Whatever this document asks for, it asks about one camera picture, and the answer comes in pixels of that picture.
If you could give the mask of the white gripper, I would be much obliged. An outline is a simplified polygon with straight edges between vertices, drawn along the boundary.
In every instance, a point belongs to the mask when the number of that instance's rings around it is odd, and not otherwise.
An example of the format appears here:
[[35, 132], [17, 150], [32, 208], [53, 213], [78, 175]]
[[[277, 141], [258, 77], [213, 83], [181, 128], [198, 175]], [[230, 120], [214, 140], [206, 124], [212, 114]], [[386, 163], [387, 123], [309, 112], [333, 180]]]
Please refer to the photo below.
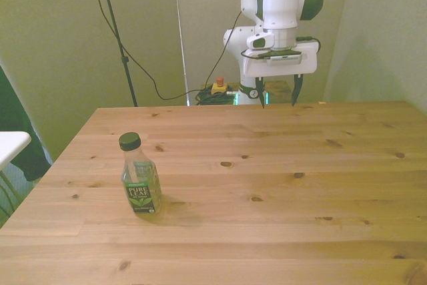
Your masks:
[[297, 42], [297, 45], [284, 51], [272, 49], [247, 49], [242, 52], [242, 72], [245, 77], [256, 77], [256, 91], [265, 108], [265, 82], [263, 77], [295, 75], [292, 91], [292, 105], [295, 105], [303, 85], [303, 74], [317, 70], [318, 42]]

